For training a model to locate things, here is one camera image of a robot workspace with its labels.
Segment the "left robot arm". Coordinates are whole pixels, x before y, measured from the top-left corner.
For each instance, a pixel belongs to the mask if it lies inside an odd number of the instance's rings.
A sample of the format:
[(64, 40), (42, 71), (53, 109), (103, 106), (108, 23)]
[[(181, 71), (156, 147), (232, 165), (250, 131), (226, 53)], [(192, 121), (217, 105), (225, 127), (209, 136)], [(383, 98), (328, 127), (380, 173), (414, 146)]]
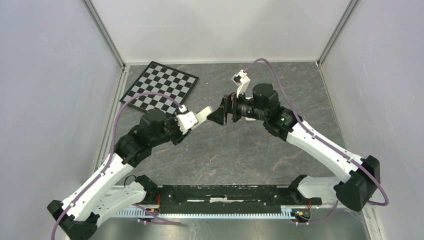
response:
[(125, 208), (143, 201), (153, 203), (157, 190), (139, 181), (107, 196), (108, 191), (126, 174), (152, 154), (154, 147), (181, 143), (213, 112), (211, 107), (194, 113), (179, 107), (174, 114), (160, 109), (147, 111), (139, 124), (113, 146), (102, 165), (74, 193), (63, 200), (52, 200), (47, 210), (55, 220), (50, 238), (58, 228), (71, 240), (88, 240), (105, 221)]

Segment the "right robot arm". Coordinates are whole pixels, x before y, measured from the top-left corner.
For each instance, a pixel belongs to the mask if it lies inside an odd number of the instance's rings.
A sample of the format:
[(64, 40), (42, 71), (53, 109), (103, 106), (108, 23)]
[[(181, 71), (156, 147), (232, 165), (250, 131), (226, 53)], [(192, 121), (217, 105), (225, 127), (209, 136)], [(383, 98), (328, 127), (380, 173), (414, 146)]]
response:
[(235, 92), (224, 95), (219, 108), (207, 119), (224, 126), (228, 115), (232, 116), (234, 123), (241, 118), (262, 121), (268, 133), (302, 149), (334, 173), (335, 183), (329, 179), (303, 177), (288, 191), (289, 199), (295, 204), (327, 194), (350, 210), (359, 212), (371, 203), (371, 197), (380, 187), (381, 170), (377, 158), (354, 154), (313, 130), (292, 110), (281, 106), (279, 95), (271, 84), (255, 85), (250, 99)]

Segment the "white remote with dark buttons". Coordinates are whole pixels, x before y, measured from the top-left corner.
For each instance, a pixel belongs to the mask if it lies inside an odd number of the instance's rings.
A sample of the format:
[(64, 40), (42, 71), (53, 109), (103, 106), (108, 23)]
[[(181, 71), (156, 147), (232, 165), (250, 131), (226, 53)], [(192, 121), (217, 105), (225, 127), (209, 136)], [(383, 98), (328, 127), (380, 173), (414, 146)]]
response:
[(207, 120), (207, 117), (213, 112), (213, 108), (211, 106), (206, 106), (204, 109), (195, 114), (197, 119), (196, 127), (200, 126)]

